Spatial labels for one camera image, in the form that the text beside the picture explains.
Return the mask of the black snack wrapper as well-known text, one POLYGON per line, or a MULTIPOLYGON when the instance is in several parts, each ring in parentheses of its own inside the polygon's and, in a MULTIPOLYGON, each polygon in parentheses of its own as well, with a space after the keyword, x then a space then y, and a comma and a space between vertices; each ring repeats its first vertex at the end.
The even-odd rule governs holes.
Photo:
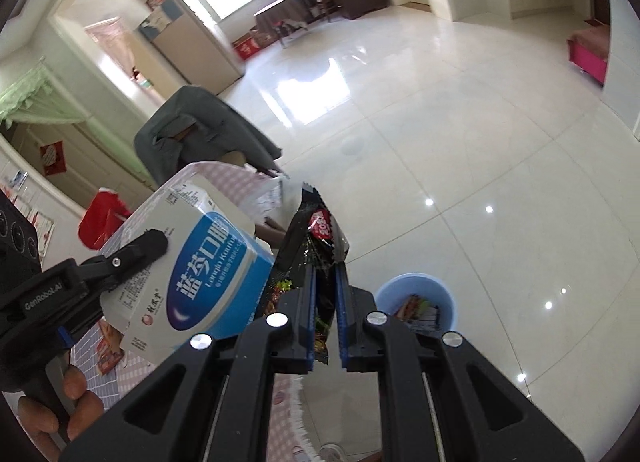
POLYGON ((320 364, 329 362, 328 338, 337 300, 335 268, 346 259, 348 250, 348 240, 320 192, 304 183, 299 207, 278 249, 255 317, 276 312, 281 296, 303 289, 313 275, 309 310, 312 326, 307 344, 320 364))

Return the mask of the white blue medicine box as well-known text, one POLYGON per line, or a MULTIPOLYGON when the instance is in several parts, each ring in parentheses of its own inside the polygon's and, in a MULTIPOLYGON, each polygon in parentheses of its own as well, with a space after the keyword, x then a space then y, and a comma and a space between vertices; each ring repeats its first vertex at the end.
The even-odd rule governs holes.
POLYGON ((166 254, 101 296, 122 348, 161 364, 198 334, 223 339, 254 318, 273 265, 254 223, 205 177, 160 188, 108 240, 111 254, 148 230, 168 240, 166 254))

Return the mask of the blue plastic trash bin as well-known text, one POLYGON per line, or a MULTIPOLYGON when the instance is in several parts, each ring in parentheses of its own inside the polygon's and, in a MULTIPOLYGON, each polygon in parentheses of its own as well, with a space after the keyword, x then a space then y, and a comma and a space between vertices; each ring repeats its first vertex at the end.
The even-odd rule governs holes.
POLYGON ((378 310, 393 315, 414 332, 457 329, 457 304, 438 279, 410 272, 386 282, 374 295, 378 310))

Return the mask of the chair with grey jacket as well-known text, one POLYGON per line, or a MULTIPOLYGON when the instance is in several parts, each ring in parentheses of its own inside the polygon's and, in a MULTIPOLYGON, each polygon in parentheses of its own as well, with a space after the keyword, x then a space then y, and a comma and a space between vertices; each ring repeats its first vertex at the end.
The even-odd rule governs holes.
POLYGON ((212 92, 188 84, 178 89, 134 136, 134 151, 157 185, 184 166, 219 162, 233 152, 268 176, 280 174, 282 150, 212 92))

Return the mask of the green curtain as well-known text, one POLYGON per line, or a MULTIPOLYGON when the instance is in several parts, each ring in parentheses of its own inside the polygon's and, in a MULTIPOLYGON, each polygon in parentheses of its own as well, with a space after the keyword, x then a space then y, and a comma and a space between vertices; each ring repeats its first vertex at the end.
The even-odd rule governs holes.
POLYGON ((146 185, 151 177, 138 159, 130 143, 105 126, 99 118, 84 110, 58 87, 55 77, 46 66, 32 68, 1 92, 1 120, 8 127, 13 124, 81 125, 90 138, 146 185))

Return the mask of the red cardboard box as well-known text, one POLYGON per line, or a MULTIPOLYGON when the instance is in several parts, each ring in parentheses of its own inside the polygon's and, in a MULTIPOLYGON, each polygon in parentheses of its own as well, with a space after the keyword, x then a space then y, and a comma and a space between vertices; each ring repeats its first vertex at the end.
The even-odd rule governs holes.
POLYGON ((243 35, 242 37, 232 42, 232 48, 240 59, 244 62, 253 58, 259 52, 265 49, 265 46, 261 44, 251 32, 243 35))

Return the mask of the beige refrigerator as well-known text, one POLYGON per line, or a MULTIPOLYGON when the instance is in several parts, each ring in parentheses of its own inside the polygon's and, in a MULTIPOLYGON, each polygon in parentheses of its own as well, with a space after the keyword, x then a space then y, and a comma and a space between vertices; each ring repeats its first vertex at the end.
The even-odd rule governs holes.
POLYGON ((163 0, 138 26, 187 84, 218 94, 245 75, 245 64, 198 0, 163 0))

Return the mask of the small dark covered table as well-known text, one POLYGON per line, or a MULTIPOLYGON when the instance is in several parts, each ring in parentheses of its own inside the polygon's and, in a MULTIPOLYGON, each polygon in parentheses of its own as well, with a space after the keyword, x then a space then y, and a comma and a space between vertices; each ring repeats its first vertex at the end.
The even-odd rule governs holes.
POLYGON ((296 30, 308 30, 314 17, 307 0, 276 0, 256 12, 254 21, 258 32, 285 48, 288 37, 296 30))

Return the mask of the pink bed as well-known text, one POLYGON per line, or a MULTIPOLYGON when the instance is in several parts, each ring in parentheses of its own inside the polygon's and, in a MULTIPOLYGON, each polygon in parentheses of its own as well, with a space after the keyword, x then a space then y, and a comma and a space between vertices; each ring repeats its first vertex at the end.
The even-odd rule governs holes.
POLYGON ((568 61, 601 86, 608 73, 611 26, 593 26, 573 32, 567 39, 568 61))

